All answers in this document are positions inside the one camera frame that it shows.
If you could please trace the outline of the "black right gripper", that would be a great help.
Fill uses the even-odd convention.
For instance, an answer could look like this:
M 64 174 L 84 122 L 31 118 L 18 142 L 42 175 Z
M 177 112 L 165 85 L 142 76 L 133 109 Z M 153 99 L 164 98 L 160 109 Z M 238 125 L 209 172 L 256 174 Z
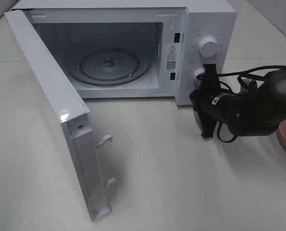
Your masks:
M 232 91 L 220 86 L 216 64 L 204 64 L 202 87 L 194 90 L 189 98 L 193 103 L 201 126 L 201 136 L 212 138 L 217 120 L 232 117 Z

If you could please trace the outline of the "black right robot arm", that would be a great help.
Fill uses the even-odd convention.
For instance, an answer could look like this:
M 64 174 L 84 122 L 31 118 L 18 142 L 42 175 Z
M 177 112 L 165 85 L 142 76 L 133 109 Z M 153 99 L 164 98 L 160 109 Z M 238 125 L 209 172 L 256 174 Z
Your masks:
M 189 98 L 198 115 L 203 138 L 220 137 L 226 125 L 232 139 L 268 136 L 286 120 L 286 66 L 267 65 L 218 74 L 204 66 L 199 87 Z

